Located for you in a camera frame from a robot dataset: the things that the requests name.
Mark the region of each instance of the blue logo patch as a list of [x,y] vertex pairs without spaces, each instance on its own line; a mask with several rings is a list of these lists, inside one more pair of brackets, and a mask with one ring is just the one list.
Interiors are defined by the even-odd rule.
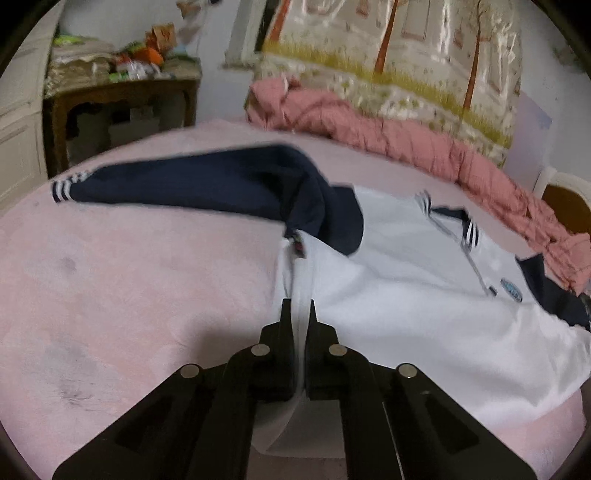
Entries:
[[518,301],[518,302],[523,301],[523,295],[521,294],[521,291],[515,285],[513,285],[509,280],[507,280],[506,278],[502,278],[501,285],[503,285],[503,288],[506,290],[506,292],[509,295],[511,295],[511,297],[513,297],[513,300]]

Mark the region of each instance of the silver rivet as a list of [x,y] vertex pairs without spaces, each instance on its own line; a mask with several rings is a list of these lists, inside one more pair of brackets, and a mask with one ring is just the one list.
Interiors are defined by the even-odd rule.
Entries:
[[417,367],[411,364],[402,364],[398,367],[398,373],[406,378],[416,377],[418,370]]
[[183,378],[195,378],[199,375],[199,367],[195,364],[188,364],[182,367],[181,377]]
[[335,343],[329,347],[329,353],[333,356],[343,356],[347,353],[347,347]]
[[265,356],[268,355],[271,349],[268,345],[264,343],[257,343],[254,347],[251,348],[251,352],[254,356]]

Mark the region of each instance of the table leg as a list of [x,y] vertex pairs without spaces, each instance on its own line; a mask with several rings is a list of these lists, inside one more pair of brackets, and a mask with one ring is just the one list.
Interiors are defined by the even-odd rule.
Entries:
[[66,145],[66,123],[68,112],[59,101],[55,101],[51,113],[51,130],[53,132],[53,152],[55,173],[59,174],[68,169],[68,150]]
[[183,91],[185,97],[184,127],[195,125],[195,113],[197,108],[197,83]]

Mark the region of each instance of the bed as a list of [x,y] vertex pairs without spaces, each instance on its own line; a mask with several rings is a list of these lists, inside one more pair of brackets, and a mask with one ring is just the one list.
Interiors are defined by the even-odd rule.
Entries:
[[[296,145],[332,183],[395,196],[426,189],[435,204],[466,207],[506,250],[532,253],[452,184],[328,140],[241,121],[156,135],[69,173],[262,142]],[[48,185],[7,211],[0,218],[0,421],[35,474],[50,479],[62,461],[180,366],[212,367],[256,343],[260,327],[275,321],[282,233],[277,222],[231,214],[57,205]],[[539,420],[494,433],[548,479],[585,428],[578,391]],[[341,480],[346,466],[341,459],[253,450],[248,478]]]

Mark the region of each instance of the wooden table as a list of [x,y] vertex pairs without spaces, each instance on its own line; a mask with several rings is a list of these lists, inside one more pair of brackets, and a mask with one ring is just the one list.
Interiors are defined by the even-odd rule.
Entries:
[[84,103],[106,104],[126,101],[131,107],[146,105],[159,95],[182,92],[185,99],[184,126],[195,124],[199,79],[137,80],[107,83],[57,93],[46,100],[46,159],[49,177],[68,169],[66,124],[72,109]]

